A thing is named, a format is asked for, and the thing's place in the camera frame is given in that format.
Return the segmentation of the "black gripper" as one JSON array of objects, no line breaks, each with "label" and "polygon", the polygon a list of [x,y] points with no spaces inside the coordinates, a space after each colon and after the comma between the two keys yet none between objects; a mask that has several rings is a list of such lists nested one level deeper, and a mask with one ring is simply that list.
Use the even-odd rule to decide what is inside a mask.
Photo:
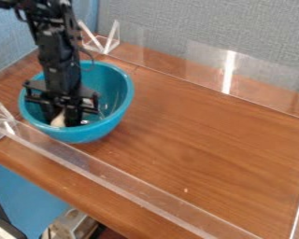
[{"label": "black gripper", "polygon": [[83,112],[89,114],[97,114],[100,112],[100,94],[83,84],[80,84],[69,94],[51,92],[43,80],[27,80],[24,88],[27,91],[25,100],[43,105],[47,122],[52,122],[59,116],[59,107],[68,106],[65,109],[67,127],[81,125]]}]

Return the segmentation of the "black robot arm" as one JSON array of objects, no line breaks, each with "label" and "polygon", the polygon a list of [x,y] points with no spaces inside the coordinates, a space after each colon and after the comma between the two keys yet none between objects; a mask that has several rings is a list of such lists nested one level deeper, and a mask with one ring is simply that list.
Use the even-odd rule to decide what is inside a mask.
[{"label": "black robot arm", "polygon": [[84,113],[99,113],[100,95],[83,85],[80,51],[87,51],[72,0],[0,0],[0,8],[13,9],[39,47],[44,79],[24,83],[25,100],[41,107],[49,124],[64,114],[64,125],[76,127]]}]

